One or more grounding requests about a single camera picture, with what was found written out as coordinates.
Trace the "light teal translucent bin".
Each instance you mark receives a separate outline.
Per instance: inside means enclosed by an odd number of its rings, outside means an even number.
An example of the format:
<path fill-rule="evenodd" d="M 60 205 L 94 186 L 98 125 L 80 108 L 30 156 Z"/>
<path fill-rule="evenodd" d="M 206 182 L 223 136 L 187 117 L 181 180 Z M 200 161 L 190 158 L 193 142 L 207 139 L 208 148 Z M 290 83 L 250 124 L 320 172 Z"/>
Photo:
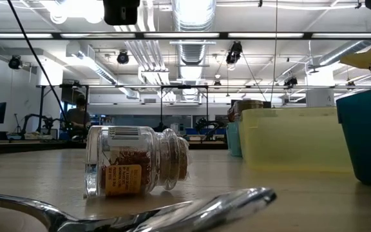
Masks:
<path fill-rule="evenodd" d="M 242 157 L 239 122 L 229 122 L 226 128 L 227 146 L 233 157 Z"/>

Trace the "small glass saffron jar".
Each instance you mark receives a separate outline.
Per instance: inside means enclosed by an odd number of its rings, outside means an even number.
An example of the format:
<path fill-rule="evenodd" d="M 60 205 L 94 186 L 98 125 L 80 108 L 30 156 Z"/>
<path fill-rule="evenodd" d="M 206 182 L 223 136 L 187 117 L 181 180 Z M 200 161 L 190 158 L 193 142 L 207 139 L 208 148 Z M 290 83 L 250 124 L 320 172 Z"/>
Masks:
<path fill-rule="evenodd" d="M 146 195 L 188 178 L 189 143 L 172 129 L 93 126 L 86 141 L 84 197 Z"/>

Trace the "dark teal bin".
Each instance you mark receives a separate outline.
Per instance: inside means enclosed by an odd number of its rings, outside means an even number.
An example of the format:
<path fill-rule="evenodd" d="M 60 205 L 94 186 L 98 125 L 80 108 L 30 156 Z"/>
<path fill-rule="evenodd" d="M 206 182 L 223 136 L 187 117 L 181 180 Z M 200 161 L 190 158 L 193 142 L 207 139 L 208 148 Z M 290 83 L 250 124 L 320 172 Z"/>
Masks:
<path fill-rule="evenodd" d="M 336 101 L 356 178 L 371 185 L 371 90 Z"/>

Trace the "silver ventilation duct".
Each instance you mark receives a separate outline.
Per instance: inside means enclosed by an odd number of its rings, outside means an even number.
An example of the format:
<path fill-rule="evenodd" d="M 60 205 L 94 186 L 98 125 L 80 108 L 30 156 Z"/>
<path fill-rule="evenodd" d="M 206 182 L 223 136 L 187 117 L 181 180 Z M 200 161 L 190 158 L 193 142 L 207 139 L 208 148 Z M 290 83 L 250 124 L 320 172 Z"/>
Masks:
<path fill-rule="evenodd" d="M 216 10 L 216 0 L 171 0 L 175 30 L 179 32 L 208 32 Z M 207 45 L 181 44 L 177 46 L 181 62 L 199 65 L 204 61 Z"/>

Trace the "person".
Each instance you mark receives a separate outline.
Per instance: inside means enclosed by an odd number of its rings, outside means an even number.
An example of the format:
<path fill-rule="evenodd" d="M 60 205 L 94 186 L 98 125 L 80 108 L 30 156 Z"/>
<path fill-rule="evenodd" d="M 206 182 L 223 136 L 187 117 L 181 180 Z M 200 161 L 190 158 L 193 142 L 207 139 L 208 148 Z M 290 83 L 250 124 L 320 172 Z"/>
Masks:
<path fill-rule="evenodd" d="M 75 103 L 76 107 L 68 110 L 66 113 L 68 120 L 66 127 L 70 140 L 85 138 L 88 128 L 91 126 L 90 115 L 86 111 L 85 96 L 79 95 Z"/>

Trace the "black monitor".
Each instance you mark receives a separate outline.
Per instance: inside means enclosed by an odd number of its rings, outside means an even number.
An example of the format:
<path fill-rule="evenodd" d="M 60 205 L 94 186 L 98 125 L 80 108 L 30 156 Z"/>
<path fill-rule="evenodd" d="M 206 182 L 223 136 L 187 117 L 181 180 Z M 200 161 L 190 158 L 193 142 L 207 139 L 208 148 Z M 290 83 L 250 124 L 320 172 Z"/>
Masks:
<path fill-rule="evenodd" d="M 259 100 L 232 100 L 232 107 L 237 108 L 271 108 L 271 102 L 269 101 L 259 101 Z"/>

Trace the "black background workstation frame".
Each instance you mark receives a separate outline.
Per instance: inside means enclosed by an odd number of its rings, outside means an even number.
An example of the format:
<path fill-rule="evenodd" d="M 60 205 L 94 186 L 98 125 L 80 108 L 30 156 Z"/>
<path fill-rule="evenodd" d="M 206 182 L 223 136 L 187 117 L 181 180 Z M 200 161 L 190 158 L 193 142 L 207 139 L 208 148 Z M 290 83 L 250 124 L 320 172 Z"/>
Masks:
<path fill-rule="evenodd" d="M 60 84 L 53 90 L 83 94 L 88 110 L 100 115 L 226 115 L 232 100 L 271 102 L 273 107 L 330 106 L 336 99 L 370 90 L 369 85 L 190 85 Z"/>

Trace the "yellow translucent bin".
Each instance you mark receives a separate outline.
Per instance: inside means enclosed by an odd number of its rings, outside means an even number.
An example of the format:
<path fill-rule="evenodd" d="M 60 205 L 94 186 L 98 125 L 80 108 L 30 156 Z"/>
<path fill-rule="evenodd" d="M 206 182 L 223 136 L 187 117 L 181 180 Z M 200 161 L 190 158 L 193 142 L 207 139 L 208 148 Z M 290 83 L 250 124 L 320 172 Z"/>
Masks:
<path fill-rule="evenodd" d="M 255 170 L 352 172 L 335 107 L 244 110 L 240 143 Z"/>

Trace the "silver metal spoon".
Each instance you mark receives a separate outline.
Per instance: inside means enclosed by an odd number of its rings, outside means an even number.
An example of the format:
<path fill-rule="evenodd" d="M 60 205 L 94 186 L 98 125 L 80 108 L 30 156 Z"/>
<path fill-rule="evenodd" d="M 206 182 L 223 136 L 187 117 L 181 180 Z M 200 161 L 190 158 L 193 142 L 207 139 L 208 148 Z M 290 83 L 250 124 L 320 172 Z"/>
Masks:
<path fill-rule="evenodd" d="M 271 188 L 239 189 L 106 219 L 79 219 L 40 200 L 2 194 L 0 208 L 32 216 L 48 232 L 202 232 L 253 215 L 276 199 Z"/>

